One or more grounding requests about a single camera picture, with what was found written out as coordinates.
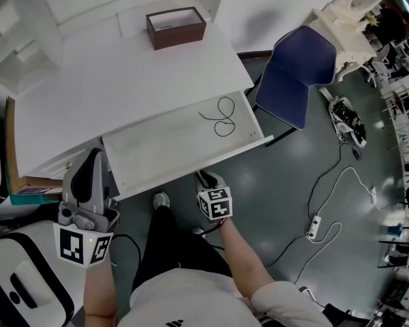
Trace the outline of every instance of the white sleeve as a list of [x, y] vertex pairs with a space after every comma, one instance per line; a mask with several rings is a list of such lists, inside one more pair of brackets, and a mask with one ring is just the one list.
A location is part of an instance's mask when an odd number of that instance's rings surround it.
[[331, 327], [315, 303], [291, 282], [273, 282], [260, 288], [252, 296], [252, 305], [286, 327]]

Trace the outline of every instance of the white cable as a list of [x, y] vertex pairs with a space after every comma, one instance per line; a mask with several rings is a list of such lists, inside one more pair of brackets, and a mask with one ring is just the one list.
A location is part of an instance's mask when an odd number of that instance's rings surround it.
[[[318, 211], [317, 215], [320, 215], [321, 210], [326, 206], [327, 202], [329, 202], [329, 200], [330, 200], [330, 198], [332, 197], [332, 194], [333, 194], [333, 192], [335, 191], [336, 185], [338, 184], [338, 182], [339, 182], [341, 176], [344, 174], [345, 171], [348, 171], [348, 170], [352, 170], [352, 171], [354, 172], [354, 174], [356, 175], [356, 177], [358, 178], [358, 181], [360, 182], [360, 184], [367, 190], [368, 194], [371, 195], [371, 196], [374, 196], [374, 195], [371, 193], [371, 191], [361, 182], [361, 179], [359, 178], [359, 175], [357, 174], [356, 170], [355, 170], [353, 167], [347, 167], [347, 168], [344, 169], [344, 170], [341, 172], [341, 174], [339, 175], [338, 179], [336, 180], [336, 182], [335, 182], [335, 184], [334, 184], [334, 186], [333, 186], [333, 188], [332, 188], [332, 191], [330, 192], [330, 195], [328, 196], [328, 198], [327, 198], [327, 200], [324, 202], [324, 204], [322, 204], [322, 206], [320, 207], [320, 210]], [[381, 211], [381, 209], [377, 206], [377, 204], [374, 204], [374, 206], [375, 206], [379, 211]], [[315, 258], [318, 254], [320, 254], [321, 252], [323, 252], [323, 251], [326, 249], [326, 247], [329, 246], [329, 245], [338, 237], [338, 235], [339, 235], [339, 233], [341, 232], [341, 229], [342, 229], [342, 224], [341, 224], [340, 222], [338, 222], [338, 221], [332, 223], [332, 225], [330, 225], [329, 230], [327, 230], [327, 233], [324, 235], [324, 237], [322, 238], [322, 240], [319, 240], [319, 241], [312, 241], [312, 240], [309, 238], [309, 236], [308, 236], [309, 232], [306, 233], [306, 238], [307, 238], [311, 243], [317, 245], [317, 244], [320, 244], [320, 243], [324, 242], [324, 240], [325, 240], [326, 237], [329, 235], [329, 232], [332, 230], [332, 227], [333, 227], [335, 224], [337, 224], [337, 225], [339, 226], [339, 230], [338, 230], [338, 232], [336, 233], [336, 235], [335, 235], [327, 244], [325, 244], [318, 252], [316, 252], [316, 253], [306, 262], [306, 264], [305, 264], [305, 265], [303, 266], [303, 268], [301, 269], [301, 272], [300, 272], [299, 276], [297, 277], [297, 280], [296, 280], [294, 283], [297, 283], [297, 281], [299, 280], [301, 274], [303, 274], [303, 271], [306, 269], [306, 266], [307, 266], [312, 260], [314, 260], [314, 258]]]

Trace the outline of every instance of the power strip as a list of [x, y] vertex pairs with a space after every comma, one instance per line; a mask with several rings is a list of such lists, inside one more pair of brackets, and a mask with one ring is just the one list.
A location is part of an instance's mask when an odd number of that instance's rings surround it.
[[309, 236], [309, 239], [314, 240], [316, 237], [316, 233], [318, 232], [318, 228], [320, 227], [321, 223], [321, 217], [315, 215], [314, 219], [312, 219], [311, 223], [311, 228], [309, 229], [309, 232], [307, 235]]

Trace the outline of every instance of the person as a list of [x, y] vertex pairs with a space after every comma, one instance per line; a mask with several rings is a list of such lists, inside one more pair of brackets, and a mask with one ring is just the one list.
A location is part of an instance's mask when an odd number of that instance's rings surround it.
[[[202, 236], [178, 231], [165, 193], [156, 194], [153, 205], [130, 312], [118, 326], [331, 327], [294, 284], [270, 276], [230, 218], [219, 227], [226, 262]], [[86, 327], [114, 323], [117, 302], [108, 254], [87, 271], [84, 310]]]
[[400, 63], [403, 65], [396, 72], [391, 73], [391, 78], [404, 78], [409, 75], [409, 48], [406, 50], [406, 56], [400, 58]]
[[406, 25], [409, 25], [409, 13], [400, 16], [396, 11], [382, 5], [378, 25], [369, 25], [364, 31], [368, 40], [377, 39], [383, 46], [391, 41], [401, 42], [406, 37]]

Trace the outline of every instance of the sneaker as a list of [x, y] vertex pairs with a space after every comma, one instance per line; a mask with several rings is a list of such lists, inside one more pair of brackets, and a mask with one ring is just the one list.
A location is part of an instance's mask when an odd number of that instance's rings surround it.
[[158, 207], [160, 207], [160, 206], [165, 206], [165, 207], [170, 208], [170, 198], [164, 192], [156, 193], [153, 196], [153, 207], [154, 207], [154, 209], [157, 210]]
[[193, 230], [191, 230], [192, 234], [195, 235], [201, 235], [203, 234], [205, 231], [202, 228], [194, 228]]

